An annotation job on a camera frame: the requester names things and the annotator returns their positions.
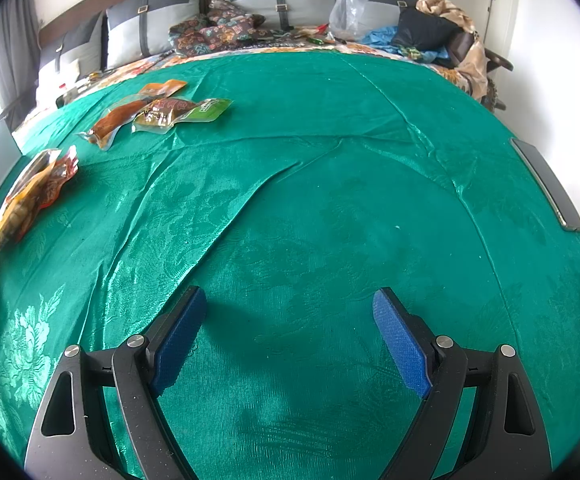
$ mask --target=phone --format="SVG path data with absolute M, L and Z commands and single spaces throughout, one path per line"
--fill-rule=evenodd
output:
M 515 138 L 510 139 L 510 143 L 543 190 L 561 227 L 567 231 L 580 231 L 580 216 L 577 209 L 539 150 L 532 144 Z

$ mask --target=beige blanket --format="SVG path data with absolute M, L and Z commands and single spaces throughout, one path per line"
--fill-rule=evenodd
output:
M 488 78 L 486 77 L 486 51 L 481 43 L 479 35 L 474 28 L 470 16 L 449 0 L 419 0 L 417 10 L 427 14 L 441 16 L 461 27 L 465 32 L 474 34 L 474 43 L 468 54 L 455 70 L 470 80 L 472 84 L 472 97 L 480 100 L 488 91 Z

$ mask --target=orange food package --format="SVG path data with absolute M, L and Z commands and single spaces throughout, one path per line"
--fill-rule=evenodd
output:
M 125 97 L 107 108 L 89 132 L 81 132 L 78 135 L 107 151 L 112 146 L 119 128 L 132 121 L 146 105 L 155 99 L 170 97 L 187 84 L 177 79 L 169 79 L 165 83 L 148 83 L 137 94 Z
M 0 251 L 11 239 L 20 241 L 32 227 L 39 210 L 59 196 L 62 186 L 77 172 L 77 150 L 43 150 L 19 174 L 0 207 Z

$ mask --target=blue gripper pad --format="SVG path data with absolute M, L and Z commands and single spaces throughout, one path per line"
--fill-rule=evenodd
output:
M 196 334 L 206 318 L 207 310 L 206 294 L 199 288 L 154 355 L 154 377 L 150 382 L 150 390 L 154 397 L 159 397 L 179 377 L 183 362 L 188 357 Z
M 426 356 L 396 307 L 382 290 L 376 291 L 372 298 L 372 314 L 401 379 L 419 397 L 425 397 L 432 387 Z

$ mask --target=plastic food bag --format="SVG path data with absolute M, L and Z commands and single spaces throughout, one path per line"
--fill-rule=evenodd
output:
M 106 108 L 89 132 L 81 132 L 78 135 L 106 152 L 112 146 L 119 128 L 132 121 L 145 105 L 155 99 L 169 97 L 185 85 L 187 85 L 185 81 L 176 79 L 169 79 L 163 84 L 148 83 L 137 94 L 124 97 L 121 101 Z
M 59 196 L 61 187 L 79 169 L 77 150 L 43 150 L 24 168 L 0 207 L 0 250 L 8 240 L 17 242 L 28 232 L 39 210 Z
M 336 38 L 360 40 L 369 31 L 360 23 L 368 0 L 337 0 L 330 12 L 330 31 Z
M 209 123 L 224 113 L 230 99 L 159 99 L 145 107 L 132 122 L 133 132 L 164 134 L 177 123 Z

